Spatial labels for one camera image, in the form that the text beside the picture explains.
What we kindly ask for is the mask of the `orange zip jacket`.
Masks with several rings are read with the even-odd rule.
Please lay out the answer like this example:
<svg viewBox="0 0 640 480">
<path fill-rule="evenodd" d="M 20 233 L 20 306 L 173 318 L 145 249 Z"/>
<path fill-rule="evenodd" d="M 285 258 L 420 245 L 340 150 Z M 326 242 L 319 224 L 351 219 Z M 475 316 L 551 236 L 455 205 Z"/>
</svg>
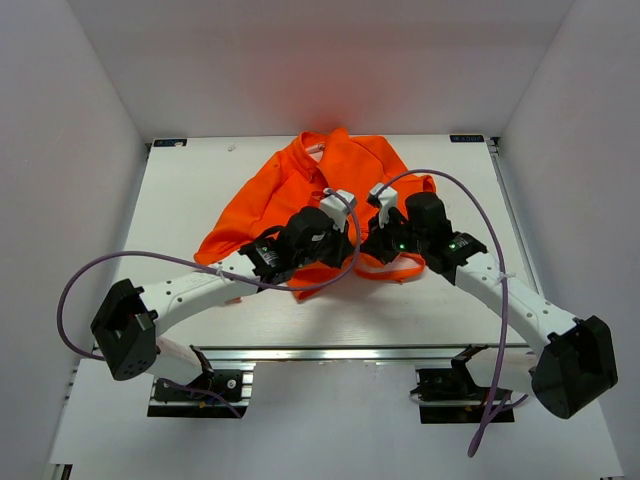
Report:
<svg viewBox="0 0 640 480">
<path fill-rule="evenodd" d="M 376 210 L 366 202 L 370 190 L 407 171 L 406 165 L 382 136 L 351 136 L 344 128 L 329 134 L 303 132 L 286 148 L 277 151 L 236 193 L 222 211 L 213 230 L 194 254 L 196 263 L 211 265 L 255 239 L 268 227 L 285 225 L 302 207 L 317 206 L 326 189 L 355 195 L 356 215 L 362 240 L 369 235 L 368 222 Z M 414 193 L 436 192 L 428 175 L 409 175 L 390 187 L 398 193 L 398 209 L 406 214 L 404 201 Z M 403 283 L 418 278 L 425 261 L 417 254 L 403 253 L 383 265 L 360 254 L 355 273 L 365 279 Z M 289 287 L 324 283 L 338 270 L 319 262 L 298 270 Z"/>
</svg>

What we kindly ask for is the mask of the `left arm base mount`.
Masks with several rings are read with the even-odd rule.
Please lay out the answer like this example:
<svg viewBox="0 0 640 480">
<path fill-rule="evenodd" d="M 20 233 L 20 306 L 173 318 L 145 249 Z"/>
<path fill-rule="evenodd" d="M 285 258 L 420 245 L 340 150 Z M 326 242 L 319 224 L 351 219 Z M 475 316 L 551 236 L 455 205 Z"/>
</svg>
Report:
<svg viewBox="0 0 640 480">
<path fill-rule="evenodd" d="M 240 419 L 252 393 L 252 364 L 212 362 L 194 346 L 160 353 L 152 376 L 147 415 L 158 418 Z"/>
</svg>

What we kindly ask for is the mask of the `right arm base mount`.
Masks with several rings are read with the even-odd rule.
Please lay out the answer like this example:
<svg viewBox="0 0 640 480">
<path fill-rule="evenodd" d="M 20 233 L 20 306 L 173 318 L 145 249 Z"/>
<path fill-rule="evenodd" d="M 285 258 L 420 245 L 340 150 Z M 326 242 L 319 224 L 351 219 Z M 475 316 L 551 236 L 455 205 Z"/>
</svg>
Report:
<svg viewBox="0 0 640 480">
<path fill-rule="evenodd" d="M 479 424 L 488 405 L 489 387 L 478 386 L 467 370 L 473 354 L 487 346 L 469 345 L 443 366 L 416 368 L 410 399 L 417 403 L 422 425 Z"/>
</svg>

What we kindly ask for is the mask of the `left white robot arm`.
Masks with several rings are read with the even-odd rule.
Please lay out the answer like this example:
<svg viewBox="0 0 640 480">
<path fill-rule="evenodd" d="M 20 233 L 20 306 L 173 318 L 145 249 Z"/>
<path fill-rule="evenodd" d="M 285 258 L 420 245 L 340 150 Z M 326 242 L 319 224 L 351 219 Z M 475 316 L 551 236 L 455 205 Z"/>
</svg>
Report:
<svg viewBox="0 0 640 480">
<path fill-rule="evenodd" d="M 195 347 L 165 338 L 168 330 L 230 300 L 284 287 L 312 263 L 339 268 L 352 251 L 346 212 L 305 207 L 204 270 L 147 286 L 116 282 L 91 331 L 114 380 L 152 373 L 199 399 L 210 390 L 211 366 Z"/>
</svg>

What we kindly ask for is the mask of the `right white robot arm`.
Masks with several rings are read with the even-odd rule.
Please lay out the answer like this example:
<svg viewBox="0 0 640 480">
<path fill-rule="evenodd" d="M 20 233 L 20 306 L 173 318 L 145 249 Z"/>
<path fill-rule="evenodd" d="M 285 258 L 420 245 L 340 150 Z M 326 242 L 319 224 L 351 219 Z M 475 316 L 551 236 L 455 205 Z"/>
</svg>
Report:
<svg viewBox="0 0 640 480">
<path fill-rule="evenodd" d="M 378 213 L 362 252 L 383 263 L 401 254 L 420 256 L 431 272 L 505 316 L 529 348 L 526 354 L 500 354 L 477 346 L 456 356 L 451 384 L 459 396 L 477 397 L 500 362 L 500 389 L 531 395 L 553 415 L 568 419 L 617 384 L 609 326 L 597 316 L 580 319 L 502 273 L 482 242 L 453 229 L 436 194 L 412 194 L 399 210 L 397 192 L 376 185 L 367 201 Z"/>
</svg>

